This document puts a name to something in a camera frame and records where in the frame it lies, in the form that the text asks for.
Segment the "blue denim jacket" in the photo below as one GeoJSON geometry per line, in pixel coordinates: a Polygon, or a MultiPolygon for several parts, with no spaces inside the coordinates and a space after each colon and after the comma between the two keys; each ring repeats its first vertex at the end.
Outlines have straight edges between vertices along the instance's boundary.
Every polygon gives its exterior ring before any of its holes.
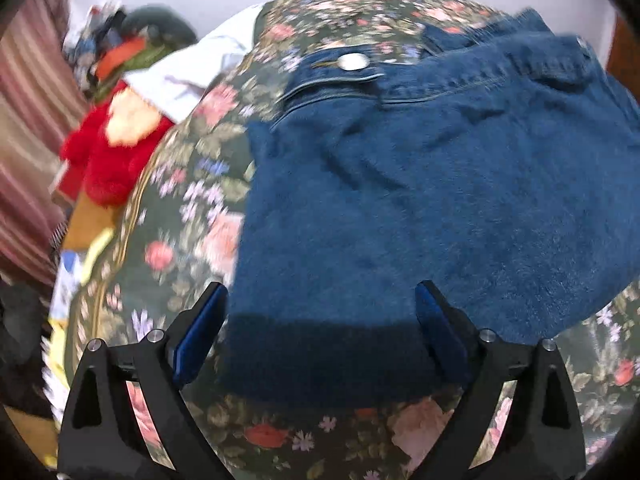
{"type": "Polygon", "coordinates": [[[353,406],[464,382],[477,328],[533,344],[639,274],[639,107],[534,12],[423,33],[413,64],[306,56],[247,128],[247,196],[219,379],[353,406]]]}

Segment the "papers on floor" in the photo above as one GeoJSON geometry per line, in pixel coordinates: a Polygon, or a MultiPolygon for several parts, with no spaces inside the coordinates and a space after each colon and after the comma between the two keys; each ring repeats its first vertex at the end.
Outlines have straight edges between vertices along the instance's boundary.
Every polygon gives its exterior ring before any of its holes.
{"type": "Polygon", "coordinates": [[[64,365],[66,332],[70,326],[70,304],[80,286],[89,281],[96,258],[101,255],[113,236],[114,229],[105,228],[87,249],[68,249],[60,246],[54,253],[58,257],[58,272],[48,315],[51,335],[48,339],[42,338],[42,377],[43,392],[51,405],[57,434],[61,429],[64,408],[70,393],[64,365]]]}

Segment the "dark floral bedspread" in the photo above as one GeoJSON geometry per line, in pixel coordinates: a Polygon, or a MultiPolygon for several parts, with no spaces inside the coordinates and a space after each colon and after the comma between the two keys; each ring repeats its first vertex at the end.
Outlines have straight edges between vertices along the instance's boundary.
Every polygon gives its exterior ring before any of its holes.
{"type": "MultiPolygon", "coordinates": [[[[302,58],[369,46],[377,60],[413,63],[432,25],[460,34],[502,19],[471,0],[274,0],[248,24],[250,50],[207,78],[195,110],[168,132],[122,220],[70,307],[65,368],[91,337],[130,344],[167,327],[211,281],[230,284],[255,165],[245,131],[269,119],[302,58]]],[[[359,410],[275,408],[228,393],[210,352],[186,406],[239,479],[405,479],[454,412],[458,394],[359,410]]]]}

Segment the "red plush toy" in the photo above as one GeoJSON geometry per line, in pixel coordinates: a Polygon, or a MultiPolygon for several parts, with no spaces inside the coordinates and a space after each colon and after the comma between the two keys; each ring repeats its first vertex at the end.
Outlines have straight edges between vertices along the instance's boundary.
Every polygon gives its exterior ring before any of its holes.
{"type": "Polygon", "coordinates": [[[128,200],[160,140],[174,123],[119,81],[63,142],[54,190],[76,202],[81,193],[100,206],[128,200]]]}

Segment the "white cloth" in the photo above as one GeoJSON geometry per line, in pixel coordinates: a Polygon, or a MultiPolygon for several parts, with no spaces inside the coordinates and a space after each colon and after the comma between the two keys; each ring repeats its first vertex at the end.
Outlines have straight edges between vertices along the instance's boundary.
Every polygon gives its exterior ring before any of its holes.
{"type": "Polygon", "coordinates": [[[262,3],[234,14],[193,46],[172,52],[122,79],[174,124],[185,120],[220,74],[229,73],[252,50],[262,3]]]}

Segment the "striped pink curtain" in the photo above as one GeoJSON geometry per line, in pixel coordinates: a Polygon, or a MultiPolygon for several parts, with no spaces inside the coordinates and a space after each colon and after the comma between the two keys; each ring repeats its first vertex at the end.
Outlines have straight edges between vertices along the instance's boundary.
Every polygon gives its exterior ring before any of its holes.
{"type": "Polygon", "coordinates": [[[1,36],[1,275],[53,285],[49,238],[62,220],[49,185],[88,102],[62,53],[68,0],[24,0],[1,36]]]}

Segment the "orange box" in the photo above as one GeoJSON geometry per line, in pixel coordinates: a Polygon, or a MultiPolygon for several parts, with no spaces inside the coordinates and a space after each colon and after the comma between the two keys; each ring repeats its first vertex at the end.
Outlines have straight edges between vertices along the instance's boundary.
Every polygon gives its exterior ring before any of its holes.
{"type": "Polygon", "coordinates": [[[116,68],[142,52],[145,46],[146,41],[143,37],[134,37],[108,50],[96,63],[94,76],[98,81],[106,79],[116,68]]]}

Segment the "clutter pile on box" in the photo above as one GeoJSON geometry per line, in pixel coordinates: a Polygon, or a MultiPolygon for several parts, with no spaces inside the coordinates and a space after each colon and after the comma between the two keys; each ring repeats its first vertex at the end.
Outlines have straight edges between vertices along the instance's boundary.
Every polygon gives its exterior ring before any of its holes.
{"type": "Polygon", "coordinates": [[[67,32],[62,52],[78,88],[87,96],[98,85],[99,60],[124,42],[120,29],[126,16],[124,8],[114,2],[92,6],[85,19],[67,32]]]}

